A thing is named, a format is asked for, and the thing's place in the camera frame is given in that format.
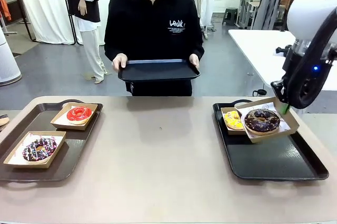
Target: white pants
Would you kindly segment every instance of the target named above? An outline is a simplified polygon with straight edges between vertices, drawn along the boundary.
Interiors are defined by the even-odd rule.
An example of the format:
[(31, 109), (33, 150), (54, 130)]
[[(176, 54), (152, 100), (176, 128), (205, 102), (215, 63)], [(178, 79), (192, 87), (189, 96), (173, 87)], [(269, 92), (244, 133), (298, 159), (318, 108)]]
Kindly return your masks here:
[(98, 28), (93, 31), (81, 32), (85, 54), (94, 72), (96, 80), (103, 80), (106, 73), (105, 66), (100, 57), (100, 39)]

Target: donut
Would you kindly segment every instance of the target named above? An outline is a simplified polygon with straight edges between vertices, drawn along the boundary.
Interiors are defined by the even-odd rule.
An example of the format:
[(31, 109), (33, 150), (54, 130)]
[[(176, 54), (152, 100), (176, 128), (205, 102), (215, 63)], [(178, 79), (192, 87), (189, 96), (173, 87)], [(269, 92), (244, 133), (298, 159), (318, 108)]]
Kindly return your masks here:
[(259, 136), (270, 135), (278, 131), (280, 118), (276, 113), (267, 109), (250, 111), (244, 118), (246, 128)]
[(241, 118), (239, 116), (239, 113), (237, 111), (230, 111), (225, 114), (225, 122), (226, 125), (234, 130), (242, 130), (243, 125), (241, 122)]
[(91, 114), (92, 111), (90, 108), (75, 107), (68, 112), (67, 119), (71, 124), (84, 124), (89, 120)]
[(53, 139), (41, 138), (29, 144), (23, 150), (22, 156), (27, 161), (36, 162), (51, 156), (56, 148), (57, 144)]

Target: cardboard food box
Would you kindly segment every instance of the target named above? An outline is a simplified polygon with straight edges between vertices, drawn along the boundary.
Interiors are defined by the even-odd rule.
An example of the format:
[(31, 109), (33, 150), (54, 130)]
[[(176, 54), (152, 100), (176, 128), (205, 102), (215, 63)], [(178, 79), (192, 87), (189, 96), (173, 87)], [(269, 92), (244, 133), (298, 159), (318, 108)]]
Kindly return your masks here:
[[(92, 113), (90, 115), (89, 120), (80, 125), (71, 124), (69, 120), (67, 119), (67, 113), (73, 109), (74, 107), (87, 107), (90, 108)], [(95, 114), (97, 110), (98, 105), (97, 104), (86, 104), (86, 103), (75, 103), (75, 102), (69, 102), (64, 105), (62, 110), (52, 119), (51, 124), (55, 128), (63, 128), (63, 129), (75, 129), (75, 130), (82, 130), (84, 131), (86, 127), (89, 125), (90, 121), (93, 118), (93, 115)]]
[(250, 138), (250, 140), (252, 141), (252, 143), (261, 142), (263, 140), (274, 138), (274, 137), (288, 136), (288, 135), (294, 134), (297, 131), (297, 129), (300, 126), (299, 123), (296, 121), (296, 119), (293, 117), (290, 111), (288, 111), (285, 115), (282, 114), (281, 113), (282, 106), (284, 106), (284, 104), (281, 103), (276, 97), (261, 99), (259, 101), (247, 103), (241, 106), (236, 106), (238, 111), (242, 114), (241, 120), (243, 124), (244, 124), (244, 118), (246, 114), (251, 110), (255, 110), (259, 108), (268, 109), (273, 112), (276, 112), (277, 115), (280, 117), (281, 123), (280, 123), (279, 130), (270, 135), (259, 136), (259, 135), (253, 134), (245, 127), (245, 131), (248, 137)]
[[(66, 132), (62, 131), (30, 131), (14, 147), (11, 153), (9, 153), (4, 161), (4, 164), (15, 168), (47, 169), (53, 162), (55, 156), (57, 155), (63, 142), (65, 141), (65, 135)], [(22, 155), (24, 149), (35, 140), (38, 140), (42, 137), (52, 138), (56, 142), (57, 147), (54, 152), (49, 157), (40, 161), (27, 161), (26, 159), (24, 159)]]
[(245, 130), (245, 129), (242, 129), (242, 130), (235, 130), (235, 129), (230, 128), (230, 127), (227, 125), (224, 116), (225, 116), (226, 113), (231, 112), (231, 111), (237, 111), (237, 109), (236, 109), (235, 107), (223, 107), (223, 108), (221, 108), (222, 118), (223, 118), (223, 120), (225, 121), (227, 130), (228, 130), (228, 134), (229, 134), (229, 135), (246, 135), (246, 130)]

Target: white shirt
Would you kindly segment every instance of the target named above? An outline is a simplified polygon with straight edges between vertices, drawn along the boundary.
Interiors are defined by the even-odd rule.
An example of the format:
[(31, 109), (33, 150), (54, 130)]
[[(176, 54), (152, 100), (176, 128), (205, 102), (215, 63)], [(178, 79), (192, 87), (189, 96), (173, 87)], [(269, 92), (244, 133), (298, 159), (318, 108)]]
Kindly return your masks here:
[(83, 20), (77, 16), (75, 16), (75, 22), (77, 23), (80, 32), (93, 31), (101, 26), (101, 22), (93, 23), (87, 20)]

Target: yellow glazed donut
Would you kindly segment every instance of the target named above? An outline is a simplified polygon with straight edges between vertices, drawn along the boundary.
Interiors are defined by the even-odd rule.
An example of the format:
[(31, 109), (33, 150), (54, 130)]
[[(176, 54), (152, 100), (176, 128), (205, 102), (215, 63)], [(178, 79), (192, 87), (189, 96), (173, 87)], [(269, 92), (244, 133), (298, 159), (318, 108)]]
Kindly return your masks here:
[(241, 118), (237, 111), (230, 111), (225, 114), (225, 121), (229, 128), (235, 130), (242, 130), (243, 124), (241, 122)]

